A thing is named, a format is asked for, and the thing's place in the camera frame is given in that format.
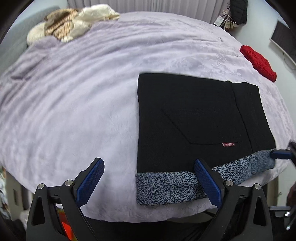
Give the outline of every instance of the gray curtain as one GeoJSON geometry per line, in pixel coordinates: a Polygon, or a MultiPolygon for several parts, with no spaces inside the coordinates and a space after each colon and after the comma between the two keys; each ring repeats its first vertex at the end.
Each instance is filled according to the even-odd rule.
{"type": "Polygon", "coordinates": [[[81,8],[106,3],[119,13],[133,11],[170,12],[213,23],[229,0],[68,0],[81,8]]]}

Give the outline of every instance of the orange object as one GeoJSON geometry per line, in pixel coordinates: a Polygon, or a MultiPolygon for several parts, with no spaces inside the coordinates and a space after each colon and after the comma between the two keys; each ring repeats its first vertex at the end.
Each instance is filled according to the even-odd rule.
{"type": "Polygon", "coordinates": [[[67,238],[71,241],[77,241],[74,233],[73,233],[73,230],[67,220],[67,217],[66,217],[66,214],[64,212],[63,209],[60,209],[58,208],[58,213],[59,213],[59,219],[60,221],[62,222],[62,225],[63,225],[63,228],[65,230],[65,233],[67,235],[67,238]]]}

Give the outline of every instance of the red label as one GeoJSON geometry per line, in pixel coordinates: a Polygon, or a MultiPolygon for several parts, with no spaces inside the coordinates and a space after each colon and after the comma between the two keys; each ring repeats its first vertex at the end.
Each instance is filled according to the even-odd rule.
{"type": "Polygon", "coordinates": [[[222,145],[224,146],[224,147],[229,147],[229,146],[235,146],[235,143],[234,142],[230,142],[230,143],[222,143],[222,145]]]}

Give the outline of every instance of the metal screw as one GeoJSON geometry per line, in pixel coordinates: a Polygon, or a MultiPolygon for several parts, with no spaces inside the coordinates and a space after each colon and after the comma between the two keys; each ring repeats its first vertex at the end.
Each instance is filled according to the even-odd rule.
{"type": "Polygon", "coordinates": [[[225,184],[226,184],[227,186],[231,187],[231,186],[233,186],[233,181],[231,181],[231,180],[227,180],[227,181],[225,182],[225,184]]]}
{"type": "Polygon", "coordinates": [[[73,184],[73,181],[72,180],[65,181],[65,185],[66,186],[71,186],[72,184],[73,184]]]}
{"type": "Polygon", "coordinates": [[[44,188],[44,184],[43,183],[40,183],[38,186],[37,186],[38,189],[42,189],[44,188]]]}
{"type": "Polygon", "coordinates": [[[256,188],[257,190],[260,190],[260,189],[261,189],[261,186],[260,186],[260,184],[258,184],[258,183],[256,183],[254,186],[255,186],[255,188],[256,188]]]}

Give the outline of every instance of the striped fabric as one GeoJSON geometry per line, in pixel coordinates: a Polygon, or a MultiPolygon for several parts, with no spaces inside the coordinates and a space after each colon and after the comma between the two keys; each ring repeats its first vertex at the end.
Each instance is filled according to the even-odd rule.
{"type": "Polygon", "coordinates": [[[53,35],[58,40],[61,40],[70,30],[74,27],[71,22],[74,17],[78,14],[77,9],[67,8],[59,9],[50,13],[45,20],[45,35],[53,35]]]}

